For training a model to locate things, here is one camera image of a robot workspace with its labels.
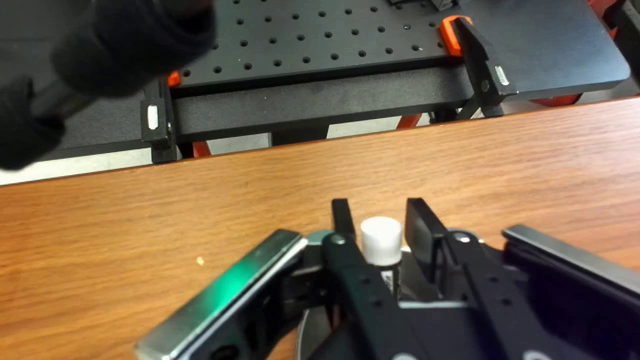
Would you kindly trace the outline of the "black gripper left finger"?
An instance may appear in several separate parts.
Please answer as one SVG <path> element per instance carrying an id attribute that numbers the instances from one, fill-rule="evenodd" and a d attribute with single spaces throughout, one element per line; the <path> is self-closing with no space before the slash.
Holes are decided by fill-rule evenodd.
<path id="1" fill-rule="evenodd" d="M 338 360 L 421 360 L 412 328 L 382 277 L 372 271 L 357 243 L 347 197 L 332 200 L 335 230 L 322 240 L 326 294 L 335 326 L 322 356 Z"/>

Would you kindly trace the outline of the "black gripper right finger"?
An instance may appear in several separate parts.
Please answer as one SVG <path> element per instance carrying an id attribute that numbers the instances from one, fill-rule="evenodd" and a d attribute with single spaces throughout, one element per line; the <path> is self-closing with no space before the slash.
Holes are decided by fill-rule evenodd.
<path id="1" fill-rule="evenodd" d="M 475 234 L 453 231 L 422 200 L 406 202 L 406 236 L 426 279 L 470 306 L 490 360 L 579 360 L 582 350 L 544 328 L 513 271 Z"/>

